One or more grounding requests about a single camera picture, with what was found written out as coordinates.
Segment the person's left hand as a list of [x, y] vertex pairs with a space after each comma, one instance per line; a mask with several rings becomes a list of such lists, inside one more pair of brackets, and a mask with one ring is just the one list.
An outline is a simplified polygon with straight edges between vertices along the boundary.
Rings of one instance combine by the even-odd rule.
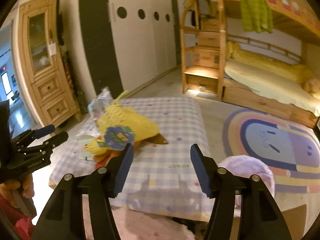
[[27, 199], [33, 198], [33, 196], [35, 195], [33, 175], [28, 174], [27, 176], [25, 176], [22, 182], [15, 179], [9, 179], [6, 182], [1, 184], [1, 196], [5, 200], [7, 200], [13, 207], [18, 207], [18, 204], [12, 193], [14, 190], [17, 190], [20, 187], [23, 188], [22, 196], [24, 198], [27, 198]]

